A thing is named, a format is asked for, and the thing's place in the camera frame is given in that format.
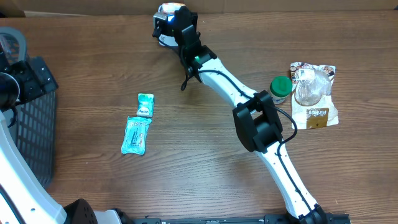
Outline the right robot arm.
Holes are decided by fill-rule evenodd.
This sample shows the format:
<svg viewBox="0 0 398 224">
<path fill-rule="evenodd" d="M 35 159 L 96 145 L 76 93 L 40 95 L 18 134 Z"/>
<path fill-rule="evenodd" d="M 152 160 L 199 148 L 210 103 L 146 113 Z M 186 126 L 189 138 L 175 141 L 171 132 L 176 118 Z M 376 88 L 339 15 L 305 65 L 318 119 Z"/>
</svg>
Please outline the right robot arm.
<svg viewBox="0 0 398 224">
<path fill-rule="evenodd" d="M 270 94 L 256 92 L 230 73 L 217 55 L 200 41 L 198 15 L 181 3 L 159 6 L 153 16 L 153 37 L 178 53 L 185 79 L 196 78 L 209 86 L 233 108 L 238 139 L 265 163 L 278 186 L 289 223 L 328 223 L 326 213 L 301 181 L 286 150 L 279 115 Z"/>
</svg>

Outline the beige paper bag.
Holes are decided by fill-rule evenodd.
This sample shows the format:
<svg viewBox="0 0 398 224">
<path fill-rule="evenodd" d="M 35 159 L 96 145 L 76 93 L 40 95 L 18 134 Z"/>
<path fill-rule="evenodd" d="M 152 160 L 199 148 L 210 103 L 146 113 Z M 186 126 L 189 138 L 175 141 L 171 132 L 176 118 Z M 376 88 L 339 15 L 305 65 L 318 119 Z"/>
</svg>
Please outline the beige paper bag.
<svg viewBox="0 0 398 224">
<path fill-rule="evenodd" d="M 334 65 L 290 64 L 292 118 L 298 129 L 324 128 L 339 123 L 338 110 L 331 96 L 335 75 Z"/>
</svg>

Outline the orange tissue pack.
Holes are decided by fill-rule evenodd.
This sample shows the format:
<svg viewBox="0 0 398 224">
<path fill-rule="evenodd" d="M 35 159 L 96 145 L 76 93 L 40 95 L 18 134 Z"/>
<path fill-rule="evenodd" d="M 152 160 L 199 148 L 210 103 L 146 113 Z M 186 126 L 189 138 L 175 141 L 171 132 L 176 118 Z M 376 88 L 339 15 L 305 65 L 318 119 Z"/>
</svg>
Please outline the orange tissue pack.
<svg viewBox="0 0 398 224">
<path fill-rule="evenodd" d="M 184 6 L 185 4 L 178 2 L 162 3 L 158 8 L 158 12 L 161 12 L 163 14 L 175 14 L 175 11 Z"/>
</svg>

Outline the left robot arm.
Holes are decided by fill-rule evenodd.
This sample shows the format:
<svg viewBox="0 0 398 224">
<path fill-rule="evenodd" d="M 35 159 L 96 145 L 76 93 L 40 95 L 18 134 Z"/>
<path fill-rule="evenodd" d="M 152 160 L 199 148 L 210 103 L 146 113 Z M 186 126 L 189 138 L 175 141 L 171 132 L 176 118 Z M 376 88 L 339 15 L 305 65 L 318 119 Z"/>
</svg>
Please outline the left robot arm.
<svg viewBox="0 0 398 224">
<path fill-rule="evenodd" d="M 1 55 L 1 111 L 14 110 L 58 88 L 41 58 L 10 64 Z M 1 117 L 1 223 L 123 223 L 120 212 L 94 211 L 84 199 L 63 207 L 40 184 Z"/>
</svg>

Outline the small teal tissue pack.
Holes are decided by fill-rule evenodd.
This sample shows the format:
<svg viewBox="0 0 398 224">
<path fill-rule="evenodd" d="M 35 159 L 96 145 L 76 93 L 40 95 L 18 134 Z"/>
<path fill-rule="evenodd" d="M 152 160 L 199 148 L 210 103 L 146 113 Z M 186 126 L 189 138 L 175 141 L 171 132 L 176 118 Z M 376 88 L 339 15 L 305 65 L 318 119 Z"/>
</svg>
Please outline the small teal tissue pack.
<svg viewBox="0 0 398 224">
<path fill-rule="evenodd" d="M 137 99 L 137 115 L 145 118 L 152 118 L 155 105 L 154 95 L 150 93 L 139 93 Z"/>
</svg>

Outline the green lid white jar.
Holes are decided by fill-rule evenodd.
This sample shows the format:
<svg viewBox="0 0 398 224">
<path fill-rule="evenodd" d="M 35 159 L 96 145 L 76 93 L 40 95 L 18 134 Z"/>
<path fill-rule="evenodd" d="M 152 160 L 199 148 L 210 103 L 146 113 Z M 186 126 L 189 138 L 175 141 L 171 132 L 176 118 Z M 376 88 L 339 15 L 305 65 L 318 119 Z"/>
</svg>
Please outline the green lid white jar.
<svg viewBox="0 0 398 224">
<path fill-rule="evenodd" d="M 269 94 L 275 105 L 283 103 L 291 92 L 292 81 L 288 77 L 275 77 L 269 86 Z"/>
</svg>

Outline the large teal wipes pack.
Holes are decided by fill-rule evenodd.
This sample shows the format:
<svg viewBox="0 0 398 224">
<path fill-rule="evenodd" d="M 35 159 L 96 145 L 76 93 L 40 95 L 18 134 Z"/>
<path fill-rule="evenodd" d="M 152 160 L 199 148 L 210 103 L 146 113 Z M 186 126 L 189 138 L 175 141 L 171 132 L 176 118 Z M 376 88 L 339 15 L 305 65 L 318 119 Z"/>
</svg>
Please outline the large teal wipes pack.
<svg viewBox="0 0 398 224">
<path fill-rule="evenodd" d="M 146 137 L 152 120 L 144 117 L 127 117 L 124 140 L 121 146 L 122 154 L 144 155 L 146 152 Z"/>
</svg>

